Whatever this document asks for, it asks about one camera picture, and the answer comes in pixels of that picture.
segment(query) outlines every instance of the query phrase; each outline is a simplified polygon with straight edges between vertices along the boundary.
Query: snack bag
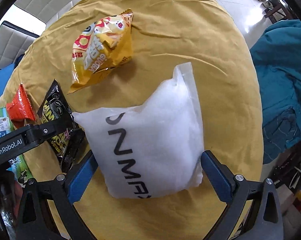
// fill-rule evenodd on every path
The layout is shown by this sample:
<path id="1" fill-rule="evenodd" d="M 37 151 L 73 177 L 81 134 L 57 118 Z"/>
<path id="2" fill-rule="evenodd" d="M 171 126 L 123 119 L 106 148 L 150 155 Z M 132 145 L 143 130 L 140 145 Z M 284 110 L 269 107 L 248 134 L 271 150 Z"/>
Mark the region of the snack bag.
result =
<path id="1" fill-rule="evenodd" d="M 31 107 L 23 84 L 20 84 L 12 102 L 6 104 L 6 110 L 12 122 L 22 122 L 21 126 L 17 125 L 16 128 L 24 126 L 25 119 L 30 119 L 34 122 L 36 121 L 33 108 Z"/>
<path id="2" fill-rule="evenodd" d="M 75 40 L 73 84 L 69 93 L 103 80 L 114 68 L 132 58 L 132 10 L 105 17 L 88 26 Z"/>
<path id="3" fill-rule="evenodd" d="M 0 108 L 0 138 L 12 132 L 13 130 L 14 127 L 8 117 L 6 108 Z"/>
<path id="4" fill-rule="evenodd" d="M 17 157 L 12 158 L 9 161 L 9 164 L 11 165 L 11 167 L 7 170 L 12 171 L 18 183 L 22 187 L 25 187 L 27 180 L 33 178 L 33 175 L 29 170 L 23 155 L 21 154 Z"/>
<path id="5" fill-rule="evenodd" d="M 40 106 L 37 114 L 40 117 L 42 123 L 52 121 L 56 118 L 60 118 L 62 115 L 71 115 L 72 111 L 64 97 L 63 92 L 56 80 L 53 81 L 49 90 L 46 93 L 44 101 Z M 67 155 L 71 150 L 68 148 L 69 141 L 72 138 L 72 130 L 79 129 L 77 123 L 72 122 L 72 125 L 68 129 L 48 140 L 48 143 L 54 150 L 59 164 L 61 164 L 64 155 Z"/>

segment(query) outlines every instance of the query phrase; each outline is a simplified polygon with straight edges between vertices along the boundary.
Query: yellow tablecloth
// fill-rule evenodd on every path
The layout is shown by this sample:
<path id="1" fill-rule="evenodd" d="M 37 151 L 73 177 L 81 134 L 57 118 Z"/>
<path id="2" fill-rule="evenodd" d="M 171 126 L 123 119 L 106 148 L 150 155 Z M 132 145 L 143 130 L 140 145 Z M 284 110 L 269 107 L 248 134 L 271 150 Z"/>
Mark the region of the yellow tablecloth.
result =
<path id="1" fill-rule="evenodd" d="M 67 95 L 72 110 L 141 105 L 163 80 L 172 77 L 176 65 L 190 61 L 201 103 L 205 149 L 234 174 L 258 180 L 263 139 L 257 76 L 243 36 L 215 0 L 82 0 L 29 47 L 0 106 L 12 100 L 21 82 L 36 111 L 54 78 L 66 94 L 74 40 L 93 21 L 128 8 L 134 12 L 132 61 L 103 82 Z M 27 152 L 25 158 L 38 181 L 60 173 L 47 143 Z M 199 240 L 225 207 L 205 176 L 197 188 L 133 200 L 112 198 L 99 171 L 75 206 L 99 240 Z"/>

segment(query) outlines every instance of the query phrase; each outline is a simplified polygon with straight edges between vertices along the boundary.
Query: white floor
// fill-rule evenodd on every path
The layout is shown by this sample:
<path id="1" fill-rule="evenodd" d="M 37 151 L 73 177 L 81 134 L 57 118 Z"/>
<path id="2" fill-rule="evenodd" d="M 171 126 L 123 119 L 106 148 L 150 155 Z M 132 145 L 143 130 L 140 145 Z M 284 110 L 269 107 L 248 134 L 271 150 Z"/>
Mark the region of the white floor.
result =
<path id="1" fill-rule="evenodd" d="M 216 0 L 232 16 L 251 48 L 272 23 L 263 17 L 264 6 L 258 0 Z"/>

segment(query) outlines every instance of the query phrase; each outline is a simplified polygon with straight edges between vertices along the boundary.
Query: chip bag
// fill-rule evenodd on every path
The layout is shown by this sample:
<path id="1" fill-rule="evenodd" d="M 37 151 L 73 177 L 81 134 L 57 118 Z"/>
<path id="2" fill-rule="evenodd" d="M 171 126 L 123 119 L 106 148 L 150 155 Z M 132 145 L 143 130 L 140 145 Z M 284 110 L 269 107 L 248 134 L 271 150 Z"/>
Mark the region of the chip bag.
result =
<path id="1" fill-rule="evenodd" d="M 132 58 L 132 10 L 105 17 L 88 26 L 75 40 L 73 84 L 68 93 L 103 80 L 115 67 Z"/>
<path id="2" fill-rule="evenodd" d="M 56 80 L 53 81 L 52 85 L 50 86 L 49 90 L 47 91 L 44 101 L 41 104 L 37 114 L 42 123 L 46 123 L 57 118 L 61 118 L 63 115 L 71 116 L 71 109 L 64 97 L 64 94 Z M 54 136 L 48 140 L 48 143 L 52 147 L 55 152 L 55 155 L 58 159 L 59 164 L 61 165 L 62 159 L 67 156 L 70 151 L 72 151 L 71 147 L 68 147 L 68 144 L 71 140 L 75 139 L 72 136 L 73 130 L 78 130 L 79 126 L 77 123 L 72 122 L 69 124 L 67 130 L 59 135 Z"/>
<path id="3" fill-rule="evenodd" d="M 24 89 L 23 84 L 19 85 L 11 103 L 6 104 L 7 113 L 9 118 L 15 124 L 16 128 L 24 126 L 24 120 L 30 119 L 36 121 L 33 108 L 31 107 L 27 93 Z"/>

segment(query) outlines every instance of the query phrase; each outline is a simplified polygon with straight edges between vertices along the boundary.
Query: red logo on bag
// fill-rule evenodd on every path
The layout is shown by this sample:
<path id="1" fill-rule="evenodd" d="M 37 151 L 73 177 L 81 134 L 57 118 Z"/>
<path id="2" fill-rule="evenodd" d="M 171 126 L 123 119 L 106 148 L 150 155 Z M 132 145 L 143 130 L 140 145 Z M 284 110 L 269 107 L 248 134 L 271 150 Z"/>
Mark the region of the red logo on bag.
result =
<path id="1" fill-rule="evenodd" d="M 89 35 L 89 36 L 80 35 L 78 37 L 78 39 L 75 40 L 74 43 L 82 49 L 87 49 L 90 38 L 91 38 L 91 35 Z"/>
<path id="2" fill-rule="evenodd" d="M 107 24 L 109 24 L 109 21 L 110 21 L 110 17 L 103 18 L 97 22 L 96 26 L 105 27 Z"/>

